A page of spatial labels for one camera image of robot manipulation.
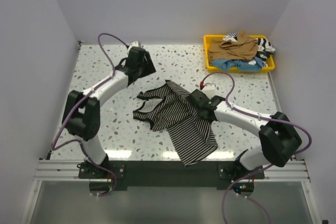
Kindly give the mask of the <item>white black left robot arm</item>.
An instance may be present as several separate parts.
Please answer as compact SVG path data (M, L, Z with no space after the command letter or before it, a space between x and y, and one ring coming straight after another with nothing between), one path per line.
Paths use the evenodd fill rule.
M155 72L149 52L132 46L113 73L90 88L81 92L72 90L68 94L61 128L82 143L86 157L92 163L90 171L97 178L105 177L109 171L109 165L104 162L107 154L98 138L101 107L119 91Z

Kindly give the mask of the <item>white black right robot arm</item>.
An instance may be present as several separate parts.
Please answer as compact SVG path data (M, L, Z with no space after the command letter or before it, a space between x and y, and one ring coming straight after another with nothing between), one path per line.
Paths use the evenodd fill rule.
M282 112L256 113L229 105L225 98L217 95L208 98L200 90L193 91L187 99L201 119L229 123L259 137L259 146L243 151L235 160L234 173L239 178L246 178L254 169L266 164L284 167L302 144L299 134Z

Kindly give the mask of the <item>black white striped tank top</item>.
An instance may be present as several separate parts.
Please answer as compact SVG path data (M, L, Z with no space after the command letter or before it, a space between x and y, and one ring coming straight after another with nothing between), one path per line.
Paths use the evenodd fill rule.
M158 88L140 92L137 98L144 103L133 111L133 118L148 122L151 130L167 130L185 167L198 163L218 148L211 122L201 119L187 100L190 94L166 80Z

